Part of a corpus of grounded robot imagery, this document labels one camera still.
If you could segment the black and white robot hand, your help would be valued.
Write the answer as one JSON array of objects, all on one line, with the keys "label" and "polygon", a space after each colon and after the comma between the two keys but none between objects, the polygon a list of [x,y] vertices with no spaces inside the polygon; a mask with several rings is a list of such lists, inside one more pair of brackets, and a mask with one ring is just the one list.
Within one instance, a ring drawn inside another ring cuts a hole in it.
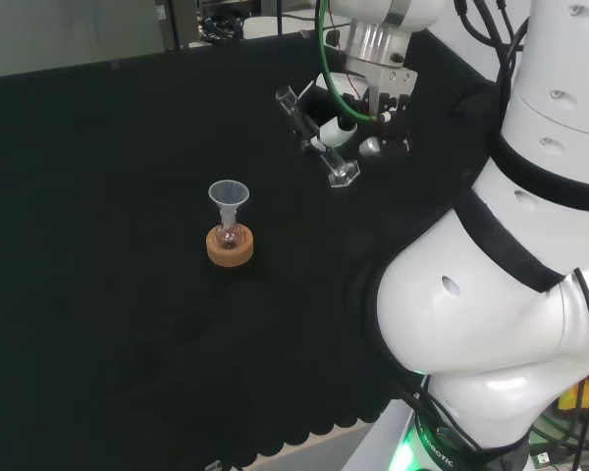
[{"label": "black and white robot hand", "polygon": [[359,144],[359,153],[363,157],[407,155],[411,145],[407,126],[410,97],[382,93],[379,104],[382,112],[376,121],[360,122],[335,102],[323,76],[311,81],[298,96],[299,109],[317,128],[310,138],[314,147],[339,149],[362,133],[365,139]]}]

